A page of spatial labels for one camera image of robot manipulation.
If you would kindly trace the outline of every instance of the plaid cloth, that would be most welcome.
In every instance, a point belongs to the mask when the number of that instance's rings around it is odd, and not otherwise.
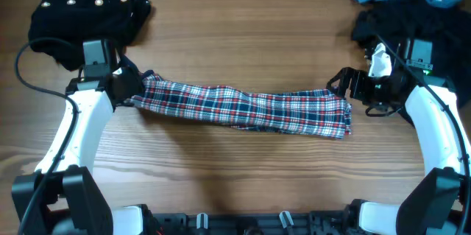
[[[229,125],[240,130],[344,138],[351,134],[351,108],[327,89],[284,94],[249,94],[218,85],[204,87],[151,74],[145,93],[130,99],[137,108],[167,116]]]

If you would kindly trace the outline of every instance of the wooden table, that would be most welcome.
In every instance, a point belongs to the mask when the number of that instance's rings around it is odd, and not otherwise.
[[[0,234],[18,227],[15,176],[32,172],[64,111],[63,100],[23,87],[13,74],[39,2],[0,0]],[[342,67],[365,67],[350,41],[363,9],[353,0],[152,3],[127,55],[168,80],[279,93],[324,88]],[[24,55],[21,73],[57,91],[76,75],[33,52]],[[360,102],[351,103],[353,134],[345,140],[243,132],[119,108],[93,175],[110,206],[145,203],[161,213],[306,212],[341,209],[354,198],[401,203],[424,175],[415,130],[398,116],[368,118]]]

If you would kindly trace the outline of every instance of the red and blue plaid pattern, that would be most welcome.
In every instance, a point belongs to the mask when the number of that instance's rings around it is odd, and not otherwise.
[[[344,138],[351,134],[351,105],[327,89],[284,94],[249,94],[218,85],[204,87],[164,80],[143,80],[145,93],[135,107],[167,116],[216,122],[241,130]]]

